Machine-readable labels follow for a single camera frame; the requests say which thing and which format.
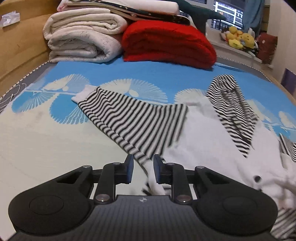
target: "ribbed gray surface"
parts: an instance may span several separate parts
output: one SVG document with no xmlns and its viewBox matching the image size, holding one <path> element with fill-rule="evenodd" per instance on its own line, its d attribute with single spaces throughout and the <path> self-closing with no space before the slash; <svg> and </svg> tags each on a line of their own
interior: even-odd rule
<svg viewBox="0 0 296 241">
<path fill-rule="evenodd" d="M 232 237 L 205 226 L 192 208 L 174 204 L 168 196 L 118 196 L 96 206 L 76 229 L 51 237 L 15 234 L 10 241 L 274 241 L 270 234 Z"/>
</svg>

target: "wooden headboard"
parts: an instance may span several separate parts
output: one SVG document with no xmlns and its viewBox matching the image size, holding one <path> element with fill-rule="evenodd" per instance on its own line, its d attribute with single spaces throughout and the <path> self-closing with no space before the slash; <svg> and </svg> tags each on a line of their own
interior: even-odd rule
<svg viewBox="0 0 296 241">
<path fill-rule="evenodd" d="M 0 16 L 17 11 L 20 22 L 0 29 L 0 96 L 30 71 L 48 61 L 42 29 L 60 0 L 4 0 Z"/>
</svg>

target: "red blanket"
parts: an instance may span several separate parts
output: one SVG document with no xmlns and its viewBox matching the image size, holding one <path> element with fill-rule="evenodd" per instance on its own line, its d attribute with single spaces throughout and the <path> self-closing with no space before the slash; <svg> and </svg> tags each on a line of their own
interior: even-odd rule
<svg viewBox="0 0 296 241">
<path fill-rule="evenodd" d="M 207 69 L 216 51 L 196 28 L 157 20 L 131 24 L 123 34 L 124 61 L 165 61 Z"/>
</svg>

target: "purple object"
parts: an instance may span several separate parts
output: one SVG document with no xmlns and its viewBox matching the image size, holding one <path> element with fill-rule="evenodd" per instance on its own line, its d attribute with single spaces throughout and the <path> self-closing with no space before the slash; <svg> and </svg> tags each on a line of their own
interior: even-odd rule
<svg viewBox="0 0 296 241">
<path fill-rule="evenodd" d="M 296 89 L 296 75 L 292 71 L 286 69 L 281 84 L 293 95 Z"/>
</svg>

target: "dark green cushion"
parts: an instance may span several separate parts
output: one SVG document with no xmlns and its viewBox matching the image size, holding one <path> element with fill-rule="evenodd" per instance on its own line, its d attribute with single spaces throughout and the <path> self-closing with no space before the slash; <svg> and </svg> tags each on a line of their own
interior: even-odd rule
<svg viewBox="0 0 296 241">
<path fill-rule="evenodd" d="M 197 7 L 191 5 L 185 0 L 164 0 L 176 2 L 182 12 L 189 14 L 192 17 L 196 28 L 205 34 L 205 23 L 208 19 L 226 20 L 226 17 L 220 13 L 210 10 L 208 8 Z"/>
</svg>

